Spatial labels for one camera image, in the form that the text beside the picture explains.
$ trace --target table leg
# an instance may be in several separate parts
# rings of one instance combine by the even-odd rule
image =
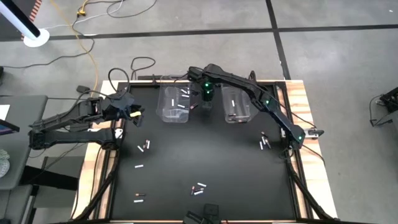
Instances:
[[[25,166],[20,184],[35,184],[48,187],[56,187],[65,190],[77,190],[78,181],[76,177],[57,174],[36,167]]]

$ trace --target black table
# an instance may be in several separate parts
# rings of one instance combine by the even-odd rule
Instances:
[[[137,86],[131,92],[146,109],[145,117],[140,128],[125,125],[112,220],[181,220],[188,210],[201,214],[206,203],[219,205],[222,219],[294,219],[287,168],[279,158],[280,128],[268,114],[248,124],[228,124],[215,94],[209,116],[198,108],[187,123],[165,123],[155,113],[159,89]],[[261,131],[272,150],[260,150]],[[146,139],[150,149],[142,153],[137,145]],[[140,164],[144,167],[134,168]],[[194,197],[190,191],[197,182],[207,188]],[[135,193],[147,194],[145,202],[133,203],[141,199]]]

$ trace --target yellow extension cord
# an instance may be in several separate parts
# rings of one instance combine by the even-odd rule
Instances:
[[[90,52],[83,46],[83,43],[81,42],[81,40],[79,39],[78,34],[72,29],[71,23],[69,22],[69,20],[65,17],[65,15],[63,14],[63,12],[61,11],[61,9],[59,8],[59,6],[57,5],[57,3],[54,2],[54,0],[50,0],[51,4],[54,6],[54,8],[57,10],[58,14],[60,15],[60,17],[62,17],[62,19],[68,24],[69,28],[73,31],[74,35],[76,36],[77,41],[79,41],[80,47],[82,47],[82,49],[88,54],[88,56],[90,56],[91,61],[93,62],[94,65],[94,70],[95,70],[95,84],[94,84],[94,88],[93,90],[97,89],[97,84],[98,84],[98,66],[97,63],[94,60],[94,57],[92,56],[92,54],[90,54]]]

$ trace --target wooden frame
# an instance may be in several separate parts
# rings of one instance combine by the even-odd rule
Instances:
[[[125,83],[126,81],[112,81],[114,86],[118,86],[119,83]],[[131,83],[152,83],[152,80],[134,80],[130,81]],[[305,119],[306,121],[313,122],[310,106],[307,99],[307,94],[305,92],[304,83],[302,80],[258,80],[258,82],[284,82],[287,89],[287,96],[289,99],[289,106],[291,112],[299,115],[301,118]],[[104,94],[112,94],[114,90],[111,86],[110,81],[103,81],[101,92]],[[285,104],[284,97],[282,94],[282,90],[278,89],[278,96],[280,99],[281,104]],[[300,125],[302,128],[311,128],[311,126],[300,119],[293,116],[294,124]],[[98,125],[94,125],[93,128],[108,128],[111,126],[111,122],[104,122]],[[317,153],[321,154],[320,146],[318,140],[311,140],[306,139],[304,140],[304,144],[309,148],[313,149]],[[79,216],[79,214],[83,211],[83,209],[88,205],[90,202],[90,198],[94,196],[96,191],[98,190],[98,185],[101,180],[101,173],[103,169],[104,163],[104,155],[105,151],[100,151],[98,156],[97,166],[95,166],[95,160],[98,153],[100,146],[96,143],[89,143],[86,151],[85,160],[83,163],[83,168],[81,171],[80,176],[80,184],[79,184],[79,199],[76,208],[76,212],[74,218]],[[332,217],[337,217],[335,204],[333,202],[333,197],[331,195],[331,190],[329,186],[328,177],[326,174],[325,166],[322,160],[314,155],[312,152],[301,149],[300,150],[301,160],[303,171],[305,175],[305,181],[307,183],[307,188],[315,198],[315,200],[319,203],[319,205],[327,212],[327,214],[331,215]],[[110,153],[108,167],[106,171],[106,175],[112,168],[113,161],[114,161],[115,152]],[[292,158],[292,163],[294,165],[294,169],[297,171],[297,161],[295,158]],[[103,198],[100,203],[99,208],[99,215],[98,218],[105,218],[106,216],[106,209],[109,203],[109,193],[110,187],[107,188],[106,192],[103,195]],[[302,218],[307,218],[307,213],[305,209],[304,198],[301,191],[296,186],[296,193],[297,193],[297,200],[298,205],[301,213]],[[179,222],[179,220],[157,220],[157,222]],[[251,222],[269,222],[271,220],[252,220]],[[242,220],[228,220],[228,222],[243,222]]]

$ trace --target metal bracket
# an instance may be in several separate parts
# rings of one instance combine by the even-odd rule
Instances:
[[[116,139],[122,138],[122,136],[123,136],[123,129],[118,128],[118,129],[114,130],[114,137]]]
[[[280,129],[280,132],[282,133],[282,138],[286,138],[285,131],[283,129]],[[324,131],[318,130],[316,128],[309,128],[309,129],[304,129],[304,133],[306,139],[316,140],[319,138],[319,136],[321,136],[324,133]]]

